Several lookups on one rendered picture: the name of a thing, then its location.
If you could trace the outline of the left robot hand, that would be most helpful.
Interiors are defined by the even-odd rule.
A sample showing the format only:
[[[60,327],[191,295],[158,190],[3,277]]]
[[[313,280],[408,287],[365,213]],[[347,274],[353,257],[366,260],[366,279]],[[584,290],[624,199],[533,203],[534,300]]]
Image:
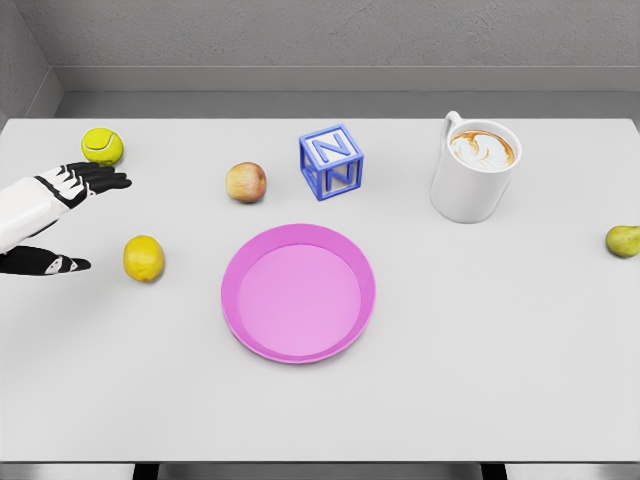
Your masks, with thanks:
[[[132,185],[111,166],[76,162],[26,177],[0,190],[0,274],[51,276],[84,271],[82,258],[24,246],[87,199]]]

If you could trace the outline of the yellow lemon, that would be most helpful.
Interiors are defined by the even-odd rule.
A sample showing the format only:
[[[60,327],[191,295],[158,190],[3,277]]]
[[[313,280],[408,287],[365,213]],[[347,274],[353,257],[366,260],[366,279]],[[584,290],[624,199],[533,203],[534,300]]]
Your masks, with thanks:
[[[156,280],[163,272],[164,263],[163,249],[154,237],[138,235],[125,245],[123,267],[133,280],[142,283]]]

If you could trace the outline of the pink plate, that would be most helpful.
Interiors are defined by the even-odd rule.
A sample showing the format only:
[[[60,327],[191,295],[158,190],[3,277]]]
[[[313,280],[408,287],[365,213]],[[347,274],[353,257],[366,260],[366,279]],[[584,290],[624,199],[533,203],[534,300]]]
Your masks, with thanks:
[[[287,224],[247,241],[222,278],[221,307],[234,336],[280,363],[328,359],[354,343],[376,301],[372,267],[346,236]]]

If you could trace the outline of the yellow-green tennis ball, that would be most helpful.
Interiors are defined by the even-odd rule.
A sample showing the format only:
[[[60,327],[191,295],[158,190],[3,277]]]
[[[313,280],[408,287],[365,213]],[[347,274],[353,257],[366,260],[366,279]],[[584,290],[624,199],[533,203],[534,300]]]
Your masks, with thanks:
[[[121,137],[107,128],[92,128],[81,140],[81,151],[84,157],[101,166],[117,164],[124,154],[124,143]]]

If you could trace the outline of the red-yellow apple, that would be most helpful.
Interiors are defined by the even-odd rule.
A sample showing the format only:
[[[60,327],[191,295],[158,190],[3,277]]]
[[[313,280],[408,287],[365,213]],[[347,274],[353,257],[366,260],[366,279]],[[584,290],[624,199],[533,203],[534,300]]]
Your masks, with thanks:
[[[266,174],[258,164],[242,162],[229,169],[225,177],[225,187],[231,199],[241,203],[254,203],[266,193]]]

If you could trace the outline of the blue letter block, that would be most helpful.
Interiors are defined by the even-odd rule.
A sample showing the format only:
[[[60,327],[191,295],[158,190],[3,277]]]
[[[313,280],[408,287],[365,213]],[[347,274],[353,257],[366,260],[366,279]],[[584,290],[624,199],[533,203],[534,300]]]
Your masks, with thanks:
[[[300,170],[318,201],[361,186],[364,153],[344,124],[299,137]]]

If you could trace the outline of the white coffee mug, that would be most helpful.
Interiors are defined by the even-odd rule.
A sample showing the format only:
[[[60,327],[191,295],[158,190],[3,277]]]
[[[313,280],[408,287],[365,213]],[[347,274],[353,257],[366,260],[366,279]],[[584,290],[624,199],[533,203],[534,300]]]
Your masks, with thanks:
[[[498,206],[522,158],[519,138],[490,120],[449,112],[431,186],[431,202],[457,223],[478,223]]]

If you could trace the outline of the green pear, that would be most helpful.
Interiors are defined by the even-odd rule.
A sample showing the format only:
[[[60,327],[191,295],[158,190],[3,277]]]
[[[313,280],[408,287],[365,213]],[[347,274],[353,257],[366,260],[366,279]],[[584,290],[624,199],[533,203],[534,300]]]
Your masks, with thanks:
[[[631,258],[640,254],[640,225],[618,225],[612,227],[605,237],[610,253],[621,258]]]

